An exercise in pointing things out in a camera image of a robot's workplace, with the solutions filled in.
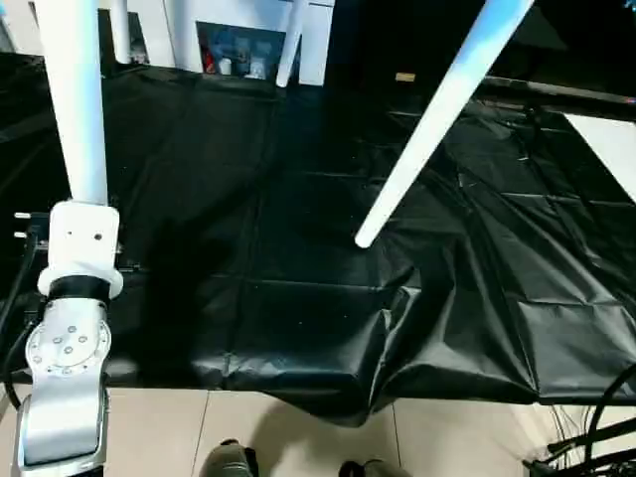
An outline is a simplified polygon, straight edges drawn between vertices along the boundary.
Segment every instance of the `white floor tile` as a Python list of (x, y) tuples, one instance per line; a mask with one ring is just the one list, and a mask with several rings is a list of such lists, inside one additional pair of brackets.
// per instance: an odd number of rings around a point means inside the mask
[[(402, 467), (427, 477), (523, 477), (522, 459), (542, 456), (559, 440), (556, 419), (548, 406), (452, 400), (401, 399), (395, 404)], [(586, 407), (558, 406), (563, 433), (584, 429)], [(602, 425), (634, 416), (630, 407), (610, 407)], [(636, 435), (600, 443), (594, 454), (636, 446)], [(569, 454), (570, 464), (581, 453)]]
[[(10, 477), (17, 417), (15, 409), (4, 394), (2, 385), (0, 389), (2, 390), (0, 391), (0, 477)], [(24, 399), (30, 391), (30, 386), (16, 387), (20, 399)]]
[(256, 450), (264, 477), (336, 477), (348, 459), (398, 464), (391, 407), (352, 429), (258, 393), (210, 393), (195, 475), (209, 452), (228, 438)]
[(402, 467), (414, 476), (524, 477), (522, 459), (545, 434), (540, 425), (526, 432), (507, 404), (401, 399), (395, 407)]
[[(111, 390), (106, 476), (190, 476), (206, 398), (205, 391)], [(15, 424), (9, 406), (0, 421), (0, 477), (10, 476)]]

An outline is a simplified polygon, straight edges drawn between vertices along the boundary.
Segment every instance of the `wrinkled plastic sheet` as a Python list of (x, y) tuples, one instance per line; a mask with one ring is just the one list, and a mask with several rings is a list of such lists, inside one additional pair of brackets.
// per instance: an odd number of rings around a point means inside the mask
[[(5, 291), (13, 212), (69, 196), (45, 77), (24, 75), (0, 83)], [(591, 403), (636, 360), (636, 209), (561, 116), (472, 102), (359, 249), (416, 115), (152, 68), (103, 90), (125, 275), (111, 385), (360, 423), (400, 397)]]

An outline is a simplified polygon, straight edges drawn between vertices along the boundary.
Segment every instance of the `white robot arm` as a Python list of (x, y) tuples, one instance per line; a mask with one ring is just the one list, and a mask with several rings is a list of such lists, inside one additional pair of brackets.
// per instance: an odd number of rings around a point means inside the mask
[(47, 304), (26, 345), (33, 389), (18, 416), (13, 474), (67, 477), (105, 462), (105, 317), (123, 284), (114, 268), (119, 215), (107, 205), (96, 0), (35, 6), (73, 198), (50, 215), (38, 281)]

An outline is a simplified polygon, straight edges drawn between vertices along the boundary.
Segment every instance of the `metal stand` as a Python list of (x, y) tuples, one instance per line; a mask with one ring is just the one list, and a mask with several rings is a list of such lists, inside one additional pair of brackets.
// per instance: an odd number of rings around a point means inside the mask
[[(592, 441), (601, 442), (603, 440), (629, 434), (631, 432), (636, 432), (636, 418), (631, 418), (623, 422), (618, 422), (598, 429), (594, 434)], [(589, 438), (587, 434), (581, 434), (576, 437), (553, 442), (548, 444), (548, 451), (552, 454), (551, 457), (543, 461), (524, 461), (524, 465), (529, 469), (530, 477), (581, 477), (590, 475), (591, 472), (599, 467), (636, 459), (636, 449), (629, 449), (602, 455), (591, 459), (587, 463), (574, 465), (567, 469), (556, 470), (550, 466), (552, 462), (556, 461), (565, 452), (569, 452), (576, 447), (585, 445), (588, 441)]]

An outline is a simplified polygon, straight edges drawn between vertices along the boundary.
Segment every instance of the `white pole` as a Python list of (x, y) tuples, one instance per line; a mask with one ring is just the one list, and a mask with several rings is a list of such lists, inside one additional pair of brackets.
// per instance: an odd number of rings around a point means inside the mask
[(371, 245), (499, 57), (534, 0), (487, 0), (356, 235)]
[(36, 12), (73, 199), (105, 205), (97, 0), (37, 0)]
[(110, 28), (115, 58), (127, 65), (130, 63), (130, 31), (128, 27), (128, 0), (111, 0)]
[(291, 68), (294, 65), (296, 51), (300, 43), (300, 34), (305, 20), (305, 12), (309, 0), (294, 0), (289, 14), (289, 24), (285, 33), (285, 43), (282, 46), (282, 55), (280, 56), (280, 65), (278, 66), (278, 75), (276, 76), (276, 85), (278, 87), (287, 87), (289, 77), (291, 76)]

